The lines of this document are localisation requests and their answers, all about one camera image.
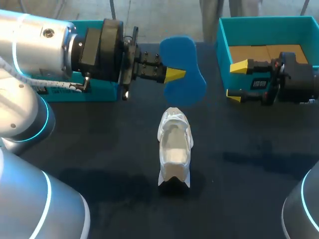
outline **shoe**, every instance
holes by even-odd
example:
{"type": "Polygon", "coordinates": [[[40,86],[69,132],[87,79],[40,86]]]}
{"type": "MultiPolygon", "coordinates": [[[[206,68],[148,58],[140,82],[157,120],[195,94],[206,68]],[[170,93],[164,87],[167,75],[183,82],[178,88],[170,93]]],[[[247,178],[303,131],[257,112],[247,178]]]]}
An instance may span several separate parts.
{"type": "Polygon", "coordinates": [[[159,141],[159,184],[172,177],[190,187],[190,150],[193,147],[190,126],[186,116],[178,108],[168,108],[160,121],[159,141]]]}

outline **blue light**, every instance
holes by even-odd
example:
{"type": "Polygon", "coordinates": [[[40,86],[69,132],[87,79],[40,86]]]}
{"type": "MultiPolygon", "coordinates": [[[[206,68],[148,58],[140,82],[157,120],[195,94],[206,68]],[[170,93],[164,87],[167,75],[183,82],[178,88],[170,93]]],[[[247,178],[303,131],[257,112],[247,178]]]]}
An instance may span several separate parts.
{"type": "Polygon", "coordinates": [[[317,229],[317,231],[319,232],[319,227],[318,225],[315,223],[315,221],[313,220],[312,216],[310,215],[309,211],[308,211],[308,208],[306,206],[306,203],[305,203],[305,198],[304,198],[304,183],[305,183],[305,180],[306,180],[306,177],[307,175],[309,174],[309,172],[305,175],[304,179],[303,179],[303,182],[301,184],[301,200],[303,202],[303,206],[304,206],[304,209],[305,209],[305,212],[310,220],[310,222],[313,224],[313,226],[317,229]]]}
{"type": "Polygon", "coordinates": [[[46,215],[48,214],[50,203],[51,203],[51,196],[52,196],[51,182],[50,182],[48,175],[46,175],[46,173],[43,171],[42,171],[42,173],[44,174],[45,179],[46,179],[46,183],[48,185],[48,193],[46,196],[46,202],[45,202],[44,210],[43,210],[42,216],[40,218],[40,221],[39,221],[38,225],[36,226],[36,228],[34,229],[32,235],[30,236],[29,239],[35,239],[36,236],[38,235],[39,231],[41,230],[41,227],[44,224],[44,221],[45,221],[46,215]]]}
{"type": "Polygon", "coordinates": [[[28,139],[25,139],[25,140],[14,141],[14,142],[26,142],[26,141],[28,141],[28,140],[34,139],[34,138],[37,137],[39,134],[41,134],[41,132],[45,129],[46,125],[48,124],[48,120],[49,120],[49,108],[48,108],[48,105],[47,105],[47,103],[45,102],[45,100],[44,100],[42,97],[40,97],[40,98],[43,100],[43,102],[44,102],[44,104],[45,104],[45,107],[46,107],[46,120],[45,120],[44,126],[42,127],[42,129],[41,129],[35,136],[33,136],[33,137],[31,137],[31,138],[28,138],[28,139]]]}

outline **cardboard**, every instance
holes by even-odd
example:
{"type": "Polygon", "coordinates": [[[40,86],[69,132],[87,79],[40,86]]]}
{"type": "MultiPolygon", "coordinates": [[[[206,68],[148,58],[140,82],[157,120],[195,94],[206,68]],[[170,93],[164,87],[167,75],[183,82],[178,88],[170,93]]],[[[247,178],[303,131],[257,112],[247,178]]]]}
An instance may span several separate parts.
{"type": "Polygon", "coordinates": [[[268,61],[279,57],[280,52],[295,52],[298,63],[308,63],[300,45],[268,45],[268,46],[230,46],[229,51],[233,63],[254,59],[268,61]]]}
{"type": "Polygon", "coordinates": [[[294,52],[298,63],[307,64],[308,61],[300,45],[269,45],[267,50],[270,58],[278,58],[280,52],[294,52]]]}
{"type": "Polygon", "coordinates": [[[246,59],[271,62],[266,46],[230,46],[229,50],[233,63],[246,59]]]}

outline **dark tabletop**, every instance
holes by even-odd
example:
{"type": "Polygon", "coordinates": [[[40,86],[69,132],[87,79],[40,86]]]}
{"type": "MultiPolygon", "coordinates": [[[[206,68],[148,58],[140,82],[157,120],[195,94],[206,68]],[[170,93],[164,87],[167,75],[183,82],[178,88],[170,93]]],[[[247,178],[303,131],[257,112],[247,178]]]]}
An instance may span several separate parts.
{"type": "Polygon", "coordinates": [[[22,158],[84,196],[90,239],[284,238],[283,202],[318,160],[319,109],[231,102],[214,47],[197,54],[207,94],[180,108],[194,139],[190,190],[157,186],[163,85],[137,80],[127,102],[51,104],[55,132],[22,158]]]}

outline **robotic arm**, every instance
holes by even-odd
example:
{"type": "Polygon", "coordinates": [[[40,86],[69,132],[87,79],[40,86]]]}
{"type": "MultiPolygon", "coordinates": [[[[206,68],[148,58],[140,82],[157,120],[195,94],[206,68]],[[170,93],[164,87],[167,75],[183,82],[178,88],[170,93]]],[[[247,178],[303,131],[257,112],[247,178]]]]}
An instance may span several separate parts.
{"type": "Polygon", "coordinates": [[[86,92],[91,79],[106,80],[117,82],[127,100],[137,77],[166,83],[185,75],[143,52],[137,27],[124,37],[117,20],[105,19],[101,29],[87,28],[82,36],[67,21],[0,10],[0,29],[0,140],[15,154],[47,138],[55,125],[51,107],[30,85],[86,92]],[[73,72],[82,74],[83,84],[66,82],[73,72]]]}
{"type": "Polygon", "coordinates": [[[240,102],[261,101],[263,105],[272,105],[277,99],[280,102],[307,103],[319,97],[319,79],[317,72],[310,64],[296,61],[292,52],[281,52],[279,58],[271,63],[257,62],[248,59],[232,64],[230,72],[236,74],[253,74],[270,72],[270,78],[254,79],[249,92],[227,90],[227,97],[236,98],[240,102]],[[255,84],[269,85],[263,93],[254,92],[255,84]]]}

